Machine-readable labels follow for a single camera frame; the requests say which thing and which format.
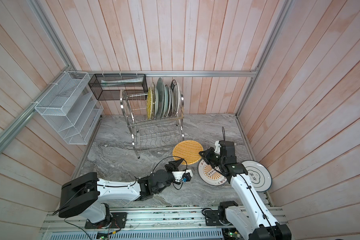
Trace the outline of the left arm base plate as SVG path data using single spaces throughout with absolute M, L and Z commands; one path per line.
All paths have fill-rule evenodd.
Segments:
M 100 221 L 98 223 L 91 223 L 89 220 L 87 220 L 85 224 L 85 229 L 123 229 L 125 228 L 127 220 L 127 213 L 121 212 L 121 213 L 109 213 L 106 214 L 106 218 L 103 221 Z

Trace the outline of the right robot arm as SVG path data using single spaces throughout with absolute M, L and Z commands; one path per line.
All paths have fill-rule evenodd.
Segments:
M 234 201 L 221 202 L 220 221 L 232 224 L 245 240 L 290 240 L 292 233 L 286 224 L 269 212 L 256 192 L 248 171 L 237 162 L 235 145 L 231 141 L 218 141 L 216 148 L 200 151 L 199 155 L 213 169 L 224 176 L 240 197 L 246 213 Z

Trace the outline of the small orange sunburst plate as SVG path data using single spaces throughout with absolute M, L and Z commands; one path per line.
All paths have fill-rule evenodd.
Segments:
M 171 117 L 173 115 L 173 91 L 170 86 L 168 86 L 169 89 L 169 111 L 168 111 L 168 117 Z

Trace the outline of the white plate green lettered rim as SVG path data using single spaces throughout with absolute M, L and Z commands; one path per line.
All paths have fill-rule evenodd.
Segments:
M 177 115 L 181 106 L 181 89 L 176 80 L 172 80 L 171 86 L 172 96 L 173 96 L 173 116 Z

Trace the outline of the stainless steel dish rack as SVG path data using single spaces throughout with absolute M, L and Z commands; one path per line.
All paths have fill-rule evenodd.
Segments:
M 140 158 L 141 152 L 173 147 L 185 140 L 183 104 L 174 116 L 149 120 L 146 109 L 147 95 L 137 91 L 133 91 L 132 95 L 125 90 L 120 92 L 122 113 L 137 158 Z

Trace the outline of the yellow woven pattern plate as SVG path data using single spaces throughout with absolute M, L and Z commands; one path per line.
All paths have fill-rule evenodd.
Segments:
M 149 87 L 147 94 L 147 120 L 151 120 L 154 114 L 154 90 Z

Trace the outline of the light green flower plate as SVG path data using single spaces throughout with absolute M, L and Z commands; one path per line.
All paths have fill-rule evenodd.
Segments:
M 165 85 L 165 100 L 164 100 L 164 111 L 163 111 L 163 117 L 168 117 L 168 111 L 169 111 L 169 85 Z

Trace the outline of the large teal plate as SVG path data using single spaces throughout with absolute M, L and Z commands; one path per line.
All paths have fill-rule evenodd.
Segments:
M 160 119 L 164 111 L 164 91 L 165 91 L 165 85 L 162 78 L 158 79 L 155 91 L 156 91 L 155 118 Z

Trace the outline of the cream floral plate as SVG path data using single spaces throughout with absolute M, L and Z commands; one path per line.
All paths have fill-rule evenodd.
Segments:
M 152 108 L 152 119 L 157 118 L 157 112 L 158 112 L 158 103 L 159 103 L 159 93 L 157 86 L 155 83 L 152 83 L 151 89 L 153 92 L 153 108 Z

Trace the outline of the orange woven pattern plate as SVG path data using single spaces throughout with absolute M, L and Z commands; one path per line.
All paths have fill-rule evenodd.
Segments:
M 203 146 L 196 141 L 186 140 L 178 143 L 173 149 L 173 159 L 184 159 L 182 165 L 192 165 L 200 161 L 201 156 L 199 152 L 204 151 Z

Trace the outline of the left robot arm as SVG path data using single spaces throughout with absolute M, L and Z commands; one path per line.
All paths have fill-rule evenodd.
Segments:
M 146 201 L 171 185 L 182 186 L 193 177 L 190 169 L 179 170 L 182 162 L 184 159 L 177 157 L 164 169 L 153 170 L 148 176 L 132 182 L 107 181 L 99 178 L 96 172 L 87 173 L 62 186 L 61 202 L 55 214 L 63 219 L 82 216 L 92 229 L 109 228 L 115 218 L 108 201 Z

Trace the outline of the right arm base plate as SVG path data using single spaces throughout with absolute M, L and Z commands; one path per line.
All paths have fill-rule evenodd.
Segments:
M 225 219 L 225 215 L 220 210 L 205 208 L 202 210 L 207 226 L 229 226 L 230 223 Z

